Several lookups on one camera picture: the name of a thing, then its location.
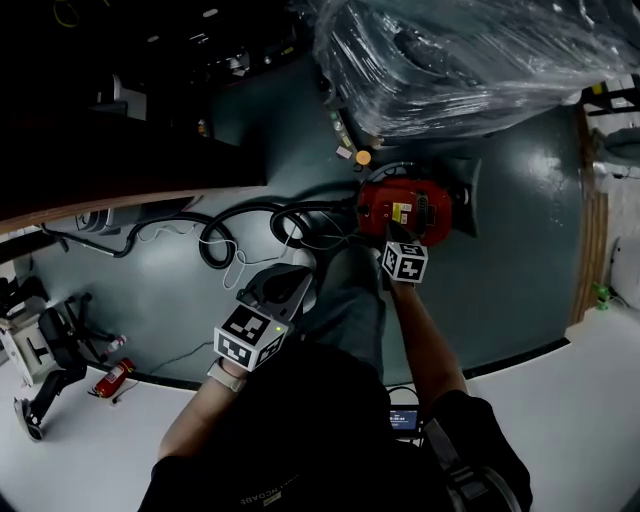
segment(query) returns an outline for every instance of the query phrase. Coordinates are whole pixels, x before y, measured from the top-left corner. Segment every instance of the fiducial marker cube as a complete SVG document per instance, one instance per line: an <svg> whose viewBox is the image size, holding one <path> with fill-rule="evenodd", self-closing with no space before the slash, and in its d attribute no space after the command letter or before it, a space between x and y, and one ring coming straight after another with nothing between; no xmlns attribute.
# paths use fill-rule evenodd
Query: fiducial marker cube
<svg viewBox="0 0 640 512"><path fill-rule="evenodd" d="M240 301L222 327L214 331L214 350L245 370L253 371L278 352L289 328Z"/></svg>
<svg viewBox="0 0 640 512"><path fill-rule="evenodd" d="M382 268L394 281L421 283L427 268L426 247L387 242L382 256Z"/></svg>

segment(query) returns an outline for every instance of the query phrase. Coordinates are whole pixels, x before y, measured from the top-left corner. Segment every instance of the forearm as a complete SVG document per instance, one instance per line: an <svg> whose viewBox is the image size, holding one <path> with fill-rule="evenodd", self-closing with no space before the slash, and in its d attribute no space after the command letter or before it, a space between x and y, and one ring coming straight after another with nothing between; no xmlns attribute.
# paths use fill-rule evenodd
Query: forearm
<svg viewBox="0 0 640 512"><path fill-rule="evenodd" d="M225 362L223 368L236 377L246 374ZM164 435L158 459L169 455L191 457L198 453L237 395L217 380L207 379Z"/></svg>
<svg viewBox="0 0 640 512"><path fill-rule="evenodd" d="M447 391L466 391L456 357L438 333L416 291L396 285L392 296L420 403L428 408Z"/></svg>

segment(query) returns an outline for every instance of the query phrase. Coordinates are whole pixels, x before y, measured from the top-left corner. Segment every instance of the black cable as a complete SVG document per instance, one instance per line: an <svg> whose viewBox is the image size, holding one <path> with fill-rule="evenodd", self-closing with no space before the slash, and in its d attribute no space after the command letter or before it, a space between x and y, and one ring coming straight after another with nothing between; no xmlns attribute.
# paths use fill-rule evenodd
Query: black cable
<svg viewBox="0 0 640 512"><path fill-rule="evenodd" d="M418 399L418 405L420 405L420 397L418 396L418 393L416 393L415 390L411 389L410 387L396 386L395 388L391 388L389 390L389 394L393 393L394 391L398 391L399 389L404 389L405 391L411 391L415 395L415 397Z"/></svg>
<svg viewBox="0 0 640 512"><path fill-rule="evenodd" d="M301 249L302 247L305 247L301 240L305 237L308 238L311 230L296 214L304 212L347 213L351 212L353 207L354 202L352 199L345 199L342 201L306 201L303 203L293 203L279 207L274 211L271 219L269 220L269 227L271 228L273 236L275 236L280 243L289 245L289 247L293 247L294 249ZM289 219L298 228L300 228L300 231L302 231L302 237L300 239L289 237L289 233L284 229L285 218Z"/></svg>
<svg viewBox="0 0 640 512"><path fill-rule="evenodd" d="M125 242L125 246L122 250L118 251L116 249L112 249L110 247L105 247L103 245L97 244L90 240L86 240L84 238L80 238L76 235L72 235L70 233L65 233L61 231L54 231L49 228L45 224L41 225L42 231L48 235L54 236L56 238L62 240L69 240L71 242L75 242L77 244L82 245L83 247L87 247L89 249L93 249L95 251L101 252L103 254L107 254L113 258L124 258L127 256L132 250L133 246L136 243L138 233L140 230L149 226L150 224L156 224L161 222L171 222L176 220L184 220L188 222L194 222L197 224L204 224L204 229L200 235L202 240L207 240L214 231L220 233L223 239L225 240L233 240L233 235L227 229L227 227L223 224L223 222L231 217L236 215L240 215L242 213L249 212L257 212L264 211L270 212L273 215L269 221L269 225L271 227L271 231L273 235L283 244L289 245L295 249L299 249L303 247L303 244L300 242L301 239L309 238L311 235L311 228L307 225L307 223L300 218L297 214L306 212L306 211L324 211L324 212L342 212L350 211L351 205L353 204L353 199L346 199L343 201L309 201L306 203L295 203L292 205L288 205L282 207L276 203L270 202L262 202L257 201L253 203L245 203L237 206L233 206L224 212L216 215L215 217L209 217L208 215L203 215L201 213L192 213L192 212L180 212L176 215L166 216L155 218L153 220L142 222L140 224L136 224L129 234L127 235L127 240ZM284 220L288 219L300 230L302 233L301 239L295 239L293 237L289 237L289 234L286 232L284 228ZM209 244L203 243L200 241L200 256L204 260L204 262L214 269L225 269L235 257L236 248L231 243L226 243L225 247L227 248L227 254L224 259L218 260L213 257L211 254L211 248Z"/></svg>
<svg viewBox="0 0 640 512"><path fill-rule="evenodd" d="M194 348L191 352L187 353L187 354L183 354L181 356L178 357L174 357L173 359L169 359L168 361L165 361L164 363L159 364L158 366L156 366L153 370L151 370L149 373L147 373L148 376L153 375L154 373L156 373L160 368L162 368L163 366L166 366L170 363L175 363L176 361L180 361L181 359L184 359L186 357L192 356L193 354L195 354L198 350L200 350L202 347L206 347L207 345L213 345L213 341L205 341L204 343L202 343L201 345L199 345L198 347ZM125 389L124 391L122 391L121 393L118 393L115 397L113 397L111 399L111 402L113 404L118 403L118 399L124 395L127 391L129 391L130 389L135 388L138 384L140 384L140 380L138 380L134 385L129 386L127 389Z"/></svg>
<svg viewBox="0 0 640 512"><path fill-rule="evenodd" d="M640 180L640 176L630 176L630 174L631 174L631 168L629 167L627 169L626 176L624 176L623 174L620 174L619 172L614 172L613 177L617 180Z"/></svg>

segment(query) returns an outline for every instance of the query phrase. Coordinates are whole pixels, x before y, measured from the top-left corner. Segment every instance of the office chair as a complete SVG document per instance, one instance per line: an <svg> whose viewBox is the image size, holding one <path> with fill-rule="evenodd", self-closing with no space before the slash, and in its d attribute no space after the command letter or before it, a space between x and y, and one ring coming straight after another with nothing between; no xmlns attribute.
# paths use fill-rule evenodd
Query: office chair
<svg viewBox="0 0 640 512"><path fill-rule="evenodd" d="M87 347L98 363L107 360L106 355L98 354L90 340L111 342L115 336L89 330L84 325L86 305L91 301L91 298L88 293L82 296L78 317L70 306L75 302L75 299L71 297L65 301L64 305L70 324L66 323L53 308L48 308L38 319L40 332L49 346L51 355L61 369L54 370L47 375L33 400L14 399L14 409L18 421L33 441L43 439L42 420L55 397L67 386L84 379L87 374L87 361L80 353L80 343Z"/></svg>

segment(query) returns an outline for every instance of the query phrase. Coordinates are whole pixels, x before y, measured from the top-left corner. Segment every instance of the hand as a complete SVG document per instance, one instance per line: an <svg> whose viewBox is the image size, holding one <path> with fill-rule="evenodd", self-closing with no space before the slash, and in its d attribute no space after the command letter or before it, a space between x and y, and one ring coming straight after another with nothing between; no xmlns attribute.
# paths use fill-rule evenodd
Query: hand
<svg viewBox="0 0 640 512"><path fill-rule="evenodd" d="M220 366L222 366L222 369L225 372L227 372L229 375L232 375L236 379L246 379L247 375L249 375L249 372L247 370L235 363L232 363L225 357L222 358Z"/></svg>

